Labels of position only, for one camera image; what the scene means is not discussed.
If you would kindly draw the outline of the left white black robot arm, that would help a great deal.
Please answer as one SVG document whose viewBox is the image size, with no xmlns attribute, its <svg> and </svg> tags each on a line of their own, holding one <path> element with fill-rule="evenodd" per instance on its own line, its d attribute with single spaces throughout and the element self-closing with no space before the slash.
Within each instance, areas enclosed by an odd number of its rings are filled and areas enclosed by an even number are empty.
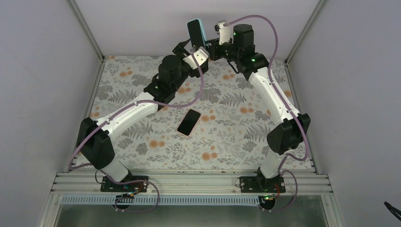
<svg viewBox="0 0 401 227">
<path fill-rule="evenodd" d="M 162 59 L 151 83 L 132 101 L 102 118 L 87 117 L 81 122 L 73 154 L 81 152 L 90 165 L 103 172 L 121 192 L 131 187 L 131 173 L 116 158 L 112 139 L 163 107 L 172 108 L 170 102 L 188 77 L 204 80 L 203 73 L 208 70 L 207 48 L 204 44 L 194 44 L 188 51 L 187 43 L 180 42 L 172 55 Z"/>
</svg>

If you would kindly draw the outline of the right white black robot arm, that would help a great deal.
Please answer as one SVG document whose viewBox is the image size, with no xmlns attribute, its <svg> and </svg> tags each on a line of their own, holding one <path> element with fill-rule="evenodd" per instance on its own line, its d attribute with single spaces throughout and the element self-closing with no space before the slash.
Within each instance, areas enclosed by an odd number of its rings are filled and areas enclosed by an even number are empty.
<svg viewBox="0 0 401 227">
<path fill-rule="evenodd" d="M 284 182 L 281 167 L 290 151 L 304 142 L 311 119 L 290 103 L 277 84 L 266 57 L 255 51 L 251 25 L 238 24 L 231 29 L 227 22 L 221 21 L 215 25 L 215 30 L 219 38 L 207 41 L 210 58 L 224 58 L 236 74 L 243 74 L 276 120 L 276 127 L 267 134 L 269 151 L 256 175 L 240 178 L 242 192 L 268 192 Z"/>
</svg>

